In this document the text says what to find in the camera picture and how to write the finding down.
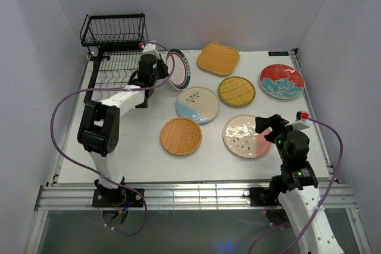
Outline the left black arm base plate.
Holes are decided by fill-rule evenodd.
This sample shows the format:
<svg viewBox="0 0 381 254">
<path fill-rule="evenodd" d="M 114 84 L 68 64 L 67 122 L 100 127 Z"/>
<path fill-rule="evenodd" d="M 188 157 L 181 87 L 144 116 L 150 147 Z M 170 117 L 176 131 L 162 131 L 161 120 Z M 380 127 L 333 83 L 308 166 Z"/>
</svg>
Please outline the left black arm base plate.
<svg viewBox="0 0 381 254">
<path fill-rule="evenodd" d="M 92 207 L 94 208 L 124 208 L 127 205 L 133 208 L 143 207 L 142 196 L 144 189 L 136 189 L 139 192 L 132 192 L 125 189 L 99 190 L 93 193 Z"/>
</svg>

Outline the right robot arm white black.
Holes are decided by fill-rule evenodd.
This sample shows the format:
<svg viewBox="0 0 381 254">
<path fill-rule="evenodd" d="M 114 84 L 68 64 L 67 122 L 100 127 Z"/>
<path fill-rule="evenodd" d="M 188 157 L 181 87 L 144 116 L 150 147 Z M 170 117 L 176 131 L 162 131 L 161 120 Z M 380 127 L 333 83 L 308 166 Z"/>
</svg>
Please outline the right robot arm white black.
<svg viewBox="0 0 381 254">
<path fill-rule="evenodd" d="M 328 194 L 320 193 L 318 179 L 307 160 L 310 139 L 302 129 L 309 119 L 306 112 L 298 112 L 293 124 L 278 114 L 256 117 L 255 131 L 261 134 L 271 130 L 264 137 L 275 144 L 282 161 L 280 175 L 271 178 L 260 199 L 281 205 L 288 216 L 296 237 L 283 253 L 295 245 L 301 253 L 343 253 L 323 208 Z"/>
</svg>

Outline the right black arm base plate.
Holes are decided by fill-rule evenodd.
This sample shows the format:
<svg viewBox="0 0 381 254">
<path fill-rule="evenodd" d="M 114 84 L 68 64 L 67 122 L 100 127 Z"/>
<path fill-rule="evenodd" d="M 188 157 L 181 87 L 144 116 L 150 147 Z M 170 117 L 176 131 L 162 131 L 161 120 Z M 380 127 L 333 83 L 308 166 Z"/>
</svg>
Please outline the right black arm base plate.
<svg viewBox="0 0 381 254">
<path fill-rule="evenodd" d="M 250 206 L 280 206 L 269 187 L 251 187 L 242 196 L 249 199 Z"/>
</svg>

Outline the white plate green maroon rim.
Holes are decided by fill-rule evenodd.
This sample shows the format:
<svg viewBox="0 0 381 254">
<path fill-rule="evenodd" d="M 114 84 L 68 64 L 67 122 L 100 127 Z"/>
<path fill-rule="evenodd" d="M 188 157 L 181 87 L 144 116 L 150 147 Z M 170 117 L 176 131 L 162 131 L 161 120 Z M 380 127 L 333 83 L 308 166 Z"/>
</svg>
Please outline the white plate green maroon rim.
<svg viewBox="0 0 381 254">
<path fill-rule="evenodd" d="M 178 49 L 171 49 L 171 54 L 167 54 L 165 64 L 168 72 L 171 73 L 169 78 L 170 84 L 177 90 L 185 90 L 191 80 L 191 69 L 188 59 L 184 53 Z"/>
</svg>

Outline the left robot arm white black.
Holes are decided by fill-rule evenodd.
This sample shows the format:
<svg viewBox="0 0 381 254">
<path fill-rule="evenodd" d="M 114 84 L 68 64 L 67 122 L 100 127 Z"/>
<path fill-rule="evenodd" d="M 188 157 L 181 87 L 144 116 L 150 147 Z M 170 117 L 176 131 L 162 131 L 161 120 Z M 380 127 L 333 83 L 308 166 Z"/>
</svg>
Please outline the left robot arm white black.
<svg viewBox="0 0 381 254">
<path fill-rule="evenodd" d="M 131 109 L 146 108 L 156 82 L 167 76 L 168 67 L 160 54 L 143 54 L 138 69 L 129 78 L 126 91 L 100 102 L 85 103 L 77 140 L 89 153 L 95 169 L 100 173 L 95 180 L 97 190 L 113 206 L 122 205 L 127 194 L 120 187 L 124 184 L 124 177 L 111 154 L 118 144 L 120 118 Z"/>
</svg>

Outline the round orange woven plate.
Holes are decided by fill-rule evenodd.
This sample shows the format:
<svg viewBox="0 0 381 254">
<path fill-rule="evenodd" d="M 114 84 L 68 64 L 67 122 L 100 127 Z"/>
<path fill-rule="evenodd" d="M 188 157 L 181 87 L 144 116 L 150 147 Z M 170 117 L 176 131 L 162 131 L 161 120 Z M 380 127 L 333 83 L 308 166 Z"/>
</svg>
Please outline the round orange woven plate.
<svg viewBox="0 0 381 254">
<path fill-rule="evenodd" d="M 199 148 L 202 130 L 194 120 L 174 118 L 163 126 L 160 141 L 163 148 L 173 155 L 189 155 Z"/>
</svg>

